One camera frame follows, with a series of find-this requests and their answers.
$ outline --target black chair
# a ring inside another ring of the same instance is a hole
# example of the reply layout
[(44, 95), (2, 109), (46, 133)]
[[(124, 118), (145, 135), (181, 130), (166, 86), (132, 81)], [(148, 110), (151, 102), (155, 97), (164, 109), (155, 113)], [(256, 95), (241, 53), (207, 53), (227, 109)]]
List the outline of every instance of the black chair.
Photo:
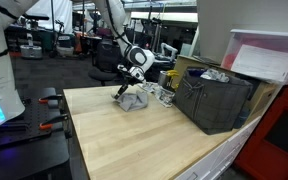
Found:
[(101, 81), (102, 86), (105, 86), (106, 81), (113, 81), (117, 77), (117, 65), (121, 58), (120, 47), (113, 45), (111, 39), (103, 39), (97, 46), (95, 66), (91, 68), (88, 76)]

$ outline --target white cabinet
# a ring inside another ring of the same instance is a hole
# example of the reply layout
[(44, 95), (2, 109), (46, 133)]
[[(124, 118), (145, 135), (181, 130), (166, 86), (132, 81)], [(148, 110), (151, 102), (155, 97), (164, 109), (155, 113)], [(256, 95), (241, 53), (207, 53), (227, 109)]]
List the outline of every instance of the white cabinet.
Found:
[(236, 134), (178, 176), (177, 180), (210, 180), (218, 178), (234, 161), (261, 117)]

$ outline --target black bag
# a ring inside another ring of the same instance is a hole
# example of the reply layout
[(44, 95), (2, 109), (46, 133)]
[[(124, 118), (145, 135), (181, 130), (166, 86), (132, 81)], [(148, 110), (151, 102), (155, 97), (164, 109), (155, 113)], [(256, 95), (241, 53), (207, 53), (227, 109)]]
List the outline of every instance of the black bag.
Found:
[(188, 67), (175, 93), (174, 103), (206, 134), (231, 131), (252, 84), (227, 76), (229, 82), (190, 75)]

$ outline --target wooden table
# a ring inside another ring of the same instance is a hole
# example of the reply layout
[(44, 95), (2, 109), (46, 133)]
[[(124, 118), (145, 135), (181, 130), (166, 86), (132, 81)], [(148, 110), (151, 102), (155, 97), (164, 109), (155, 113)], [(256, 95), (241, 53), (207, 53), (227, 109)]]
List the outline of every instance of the wooden table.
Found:
[(111, 97), (118, 89), (64, 90), (91, 179), (173, 179), (237, 132), (208, 136), (151, 94), (147, 108), (125, 112)]

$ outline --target floor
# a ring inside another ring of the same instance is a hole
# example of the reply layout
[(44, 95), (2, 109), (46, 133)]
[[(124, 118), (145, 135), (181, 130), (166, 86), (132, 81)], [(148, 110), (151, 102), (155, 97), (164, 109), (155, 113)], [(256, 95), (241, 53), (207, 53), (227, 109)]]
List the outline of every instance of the floor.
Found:
[[(91, 59), (80, 61), (73, 58), (50, 59), (46, 56), (43, 60), (23, 60), (20, 57), (12, 57), (12, 65), (17, 89), (55, 87), (58, 93), (62, 93), (63, 89), (101, 86), (99, 81), (88, 77), (88, 71), (92, 68)], [(119, 84), (120, 82), (116, 81), (106, 83), (106, 85)], [(77, 140), (73, 138), (69, 144), (74, 179), (87, 179)], [(219, 179), (250, 178), (236, 168), (230, 167)]]

